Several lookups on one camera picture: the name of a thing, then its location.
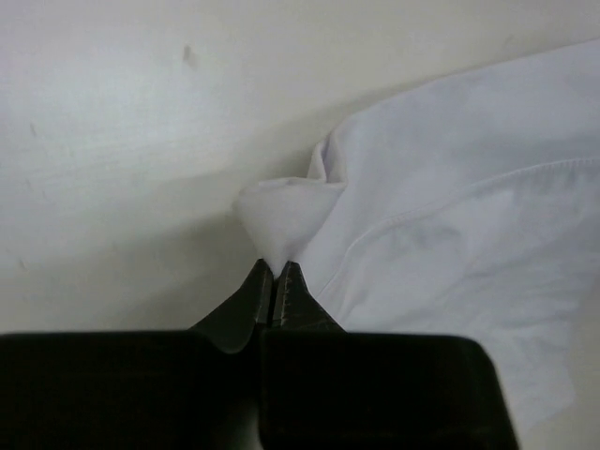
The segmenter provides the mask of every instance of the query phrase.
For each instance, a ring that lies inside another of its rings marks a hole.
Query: seam
[[[455,201],[465,195],[468,195],[469,193],[471,193],[473,191],[476,191],[481,188],[488,188],[490,186],[500,183],[501,181],[505,181],[510,178],[516,178],[525,173],[534,173],[534,172],[539,172],[539,171],[544,171],[544,170],[553,171],[553,170],[560,169],[563,167],[564,168],[572,168],[572,167],[575,167],[578,165],[589,166],[589,165],[598,165],[598,164],[600,164],[600,157],[586,157],[586,158],[564,159],[564,160],[560,160],[560,161],[546,162],[546,163],[537,164],[534,166],[517,169],[512,172],[495,175],[495,176],[486,178],[484,180],[477,181],[466,187],[461,187],[447,196],[441,197],[432,202],[428,202],[424,206],[420,206],[418,208],[398,214],[396,216],[391,216],[391,217],[385,218],[385,219],[377,222],[373,226],[371,226],[368,230],[363,232],[363,234],[361,234],[356,239],[354,239],[354,241],[352,241],[352,243],[346,249],[346,252],[344,253],[344,256],[342,257],[342,259],[339,263],[339,266],[337,267],[337,270],[332,274],[332,276],[325,283],[323,288],[315,295],[315,298],[320,298],[322,294],[327,293],[335,285],[338,278],[347,269],[348,260],[350,259],[350,256],[353,253],[353,250],[357,246],[362,244],[364,241],[366,241],[373,234],[382,233],[391,228],[400,226],[403,223],[408,222],[410,220],[414,220],[416,218],[422,218],[427,215],[433,214],[433,213],[443,209],[445,206],[447,206],[452,201]]]

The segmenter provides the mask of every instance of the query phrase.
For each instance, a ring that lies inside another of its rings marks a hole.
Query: white surface
[[[524,434],[575,400],[572,324],[600,275],[598,86],[600,39],[426,83],[235,211],[344,329],[479,342]]]
[[[190,325],[254,259],[239,188],[397,90],[597,37],[596,0],[4,0],[0,329]],[[599,446],[579,386],[533,444]]]

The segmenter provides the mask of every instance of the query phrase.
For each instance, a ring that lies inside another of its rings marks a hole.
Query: white cloth
[[[235,209],[346,329],[479,341],[523,432],[574,399],[570,323],[600,273],[600,41],[378,103]]]

